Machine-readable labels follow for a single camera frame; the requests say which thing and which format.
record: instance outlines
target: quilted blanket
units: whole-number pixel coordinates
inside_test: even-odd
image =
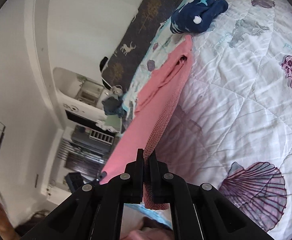
[[[194,65],[157,147],[187,182],[209,182],[274,239],[292,238],[292,7],[226,0],[193,37]]]

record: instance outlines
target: dark blue cloth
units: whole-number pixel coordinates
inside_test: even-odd
[[[226,0],[189,0],[171,16],[172,33],[202,33],[212,20],[228,9]]]

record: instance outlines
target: golden tree print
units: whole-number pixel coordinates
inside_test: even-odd
[[[160,6],[160,0],[149,0],[147,3],[147,9],[144,9],[142,12],[142,27],[139,30],[139,33],[146,29],[146,22],[151,22],[158,15],[158,9]]]
[[[123,73],[124,68],[122,64],[118,62],[115,63],[112,67],[112,70],[110,71],[110,79],[113,85],[122,78]]]

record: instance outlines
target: silver rivet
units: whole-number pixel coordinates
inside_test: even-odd
[[[120,175],[120,178],[121,179],[129,179],[130,175],[128,173],[123,173],[123,174]]]
[[[82,187],[82,190],[83,191],[90,191],[92,190],[92,186],[90,184],[85,184],[83,187]]]
[[[174,177],[174,175],[172,175],[171,173],[165,173],[164,174],[164,178],[165,179],[172,179]]]
[[[209,183],[204,183],[201,187],[204,190],[211,190],[212,189],[212,185],[210,185]]]

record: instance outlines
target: white pom-pom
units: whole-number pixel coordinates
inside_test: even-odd
[[[202,19],[200,16],[195,16],[195,18],[193,19],[193,22],[196,24],[200,24],[202,22]]]

